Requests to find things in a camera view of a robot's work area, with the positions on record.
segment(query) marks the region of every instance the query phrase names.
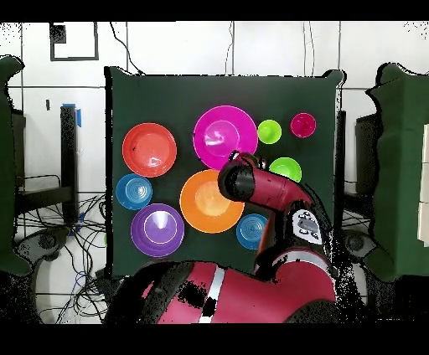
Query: dark green board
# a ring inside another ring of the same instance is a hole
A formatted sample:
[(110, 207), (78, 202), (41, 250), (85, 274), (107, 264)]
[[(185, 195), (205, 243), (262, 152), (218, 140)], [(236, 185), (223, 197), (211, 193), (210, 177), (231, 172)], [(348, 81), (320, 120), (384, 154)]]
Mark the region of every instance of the dark green board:
[[(142, 122), (167, 127), (178, 147), (173, 167), (161, 177), (151, 178), (152, 203), (166, 203), (180, 212), (180, 191), (186, 180), (206, 166), (194, 153), (192, 133), (196, 121), (208, 109), (233, 105), (246, 111), (258, 125), (265, 119), (277, 120), (282, 138), (274, 145), (259, 143), (257, 154), (267, 158), (292, 157), (302, 167), (302, 181), (322, 199), (333, 216), (333, 148), (335, 129), (335, 90), (343, 80), (339, 70), (324, 78), (223, 77), (223, 76), (131, 76), (111, 67), (113, 104), (113, 275), (133, 275), (151, 258), (134, 247), (130, 225), (136, 214), (123, 208), (115, 197), (119, 179), (130, 173), (121, 154), (127, 132)], [(308, 139), (294, 137), (290, 120), (300, 112), (312, 114), (316, 132)], [(261, 208), (246, 206), (245, 214), (268, 216)], [(214, 261), (244, 272), (253, 271), (255, 252), (240, 246), (235, 227), (220, 234), (204, 234), (185, 222), (185, 236), (170, 260)]]
[(383, 281), (429, 276), (429, 248), (417, 239), (424, 125), (429, 123), (429, 77), (396, 64), (382, 69), (370, 93), (380, 104), (379, 181), (374, 237), (382, 245), (365, 263)]

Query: lime green bowl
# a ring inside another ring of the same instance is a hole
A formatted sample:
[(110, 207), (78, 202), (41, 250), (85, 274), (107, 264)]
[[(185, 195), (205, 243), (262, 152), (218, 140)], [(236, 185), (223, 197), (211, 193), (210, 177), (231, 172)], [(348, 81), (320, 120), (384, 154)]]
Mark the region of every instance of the lime green bowl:
[(291, 157), (279, 157), (271, 163), (269, 169), (270, 172), (290, 178), (297, 183), (301, 181), (301, 167)]
[(282, 128), (274, 120), (265, 120), (258, 126), (258, 137), (262, 143), (274, 144), (282, 136)]

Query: black frame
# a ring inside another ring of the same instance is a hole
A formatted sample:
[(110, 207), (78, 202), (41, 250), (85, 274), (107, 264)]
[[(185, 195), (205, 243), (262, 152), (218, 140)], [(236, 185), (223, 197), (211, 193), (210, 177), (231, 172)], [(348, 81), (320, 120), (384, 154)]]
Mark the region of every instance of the black frame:
[(67, 57), (67, 58), (55, 58), (55, 38), (54, 38), (54, 27), (53, 23), (49, 24), (49, 39), (50, 39), (50, 61), (51, 62), (74, 62), (81, 60), (98, 60), (98, 25), (94, 22), (94, 57)]

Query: small blue bowl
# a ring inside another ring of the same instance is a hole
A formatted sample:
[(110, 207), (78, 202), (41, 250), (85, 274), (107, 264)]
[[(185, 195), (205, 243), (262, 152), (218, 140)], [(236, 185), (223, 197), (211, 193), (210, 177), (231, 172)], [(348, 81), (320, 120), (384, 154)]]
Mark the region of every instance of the small blue bowl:
[(266, 218), (260, 214), (247, 214), (237, 224), (237, 239), (246, 249), (257, 250), (266, 225)]
[(116, 198), (125, 208), (134, 211), (141, 209), (151, 201), (152, 185), (140, 175), (124, 175), (116, 185)]

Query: plate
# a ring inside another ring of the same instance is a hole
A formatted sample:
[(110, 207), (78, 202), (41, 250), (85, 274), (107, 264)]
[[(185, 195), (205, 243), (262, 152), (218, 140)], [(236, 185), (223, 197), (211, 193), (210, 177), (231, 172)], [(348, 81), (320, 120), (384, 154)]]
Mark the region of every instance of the plate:
[(255, 122), (238, 107), (216, 106), (205, 112), (194, 128), (194, 150), (210, 169), (220, 170), (234, 150), (253, 154), (257, 146)]
[(163, 203), (142, 208), (131, 224), (132, 242), (145, 255), (162, 258), (182, 244), (184, 222), (178, 211)]
[(122, 143), (122, 156), (130, 170), (146, 178), (166, 173), (177, 155), (176, 142), (170, 131), (157, 123), (134, 126)]
[(245, 207), (220, 194), (219, 172), (213, 169), (197, 172), (184, 184), (180, 208), (186, 221), (204, 233), (220, 233), (233, 227)]

